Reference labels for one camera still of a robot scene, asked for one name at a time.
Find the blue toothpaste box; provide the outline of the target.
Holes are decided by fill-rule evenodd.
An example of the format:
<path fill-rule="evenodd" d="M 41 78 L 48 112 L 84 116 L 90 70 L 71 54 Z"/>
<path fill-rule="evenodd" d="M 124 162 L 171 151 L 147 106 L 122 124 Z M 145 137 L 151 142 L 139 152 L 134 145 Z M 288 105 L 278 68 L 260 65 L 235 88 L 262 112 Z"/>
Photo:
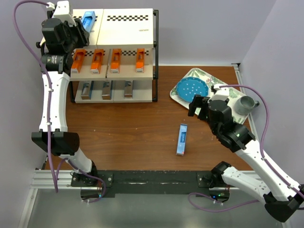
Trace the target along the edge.
<path fill-rule="evenodd" d="M 179 137 L 177 140 L 177 150 L 176 154 L 183 156 L 186 149 L 186 137 L 187 137 L 187 128 L 188 126 L 186 124 L 180 124 L 179 129 Z"/>
<path fill-rule="evenodd" d="M 94 11 L 86 11 L 84 15 L 81 17 L 81 23 L 88 33 L 91 32 L 93 25 L 96 20 L 96 15 Z"/>

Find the orange toothpaste box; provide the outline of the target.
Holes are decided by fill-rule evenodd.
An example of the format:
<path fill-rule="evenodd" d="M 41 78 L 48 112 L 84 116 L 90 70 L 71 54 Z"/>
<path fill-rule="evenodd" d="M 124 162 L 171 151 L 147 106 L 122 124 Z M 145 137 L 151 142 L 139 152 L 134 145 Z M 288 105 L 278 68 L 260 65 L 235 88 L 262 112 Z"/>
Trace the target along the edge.
<path fill-rule="evenodd" d="M 110 71 L 112 74 L 118 74 L 120 72 L 122 50 L 119 48 L 112 50 Z"/>
<path fill-rule="evenodd" d="M 85 49 L 77 49 L 74 53 L 73 64 L 71 67 L 72 73 L 79 73 L 81 71 L 81 67 L 86 56 Z"/>
<path fill-rule="evenodd" d="M 101 73 L 104 53 L 105 53 L 104 49 L 94 50 L 94 54 L 91 62 L 91 68 L 90 68 L 91 74 L 95 75 Z"/>
<path fill-rule="evenodd" d="M 136 64 L 135 64 L 135 70 L 137 73 L 144 72 L 144 57 L 145 57 L 144 48 L 138 48 L 136 55 Z"/>

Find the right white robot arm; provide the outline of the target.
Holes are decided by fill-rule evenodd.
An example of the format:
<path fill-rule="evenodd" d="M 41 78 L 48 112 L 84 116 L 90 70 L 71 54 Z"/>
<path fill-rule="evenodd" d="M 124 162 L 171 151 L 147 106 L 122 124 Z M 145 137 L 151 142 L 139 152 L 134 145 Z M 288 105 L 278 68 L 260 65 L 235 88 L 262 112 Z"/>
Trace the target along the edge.
<path fill-rule="evenodd" d="M 198 118 L 206 121 L 218 141 L 244 160 L 261 180 L 222 161 L 211 170 L 212 184 L 239 188 L 261 202 L 274 219 L 284 223 L 304 202 L 304 187 L 280 169 L 266 152 L 260 151 L 260 143 L 252 132 L 233 120 L 228 102 L 195 95 L 188 115 L 193 116 L 200 108 Z"/>

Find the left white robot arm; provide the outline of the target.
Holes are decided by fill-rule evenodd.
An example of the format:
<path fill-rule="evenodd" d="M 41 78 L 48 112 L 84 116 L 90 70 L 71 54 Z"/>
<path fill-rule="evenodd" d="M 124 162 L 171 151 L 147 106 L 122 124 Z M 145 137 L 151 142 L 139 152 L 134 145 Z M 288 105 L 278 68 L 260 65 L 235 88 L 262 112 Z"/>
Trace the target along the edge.
<path fill-rule="evenodd" d="M 74 24 L 50 18 L 42 22 L 45 42 L 41 45 L 41 72 L 44 84 L 43 115 L 39 131 L 31 134 L 32 141 L 48 155 L 49 166 L 54 168 L 52 157 L 70 164 L 74 178 L 86 186 L 98 182 L 97 169 L 92 160 L 80 149 L 77 133 L 68 131 L 66 121 L 67 88 L 70 82 L 72 53 L 89 44 L 89 32 L 80 19 Z"/>

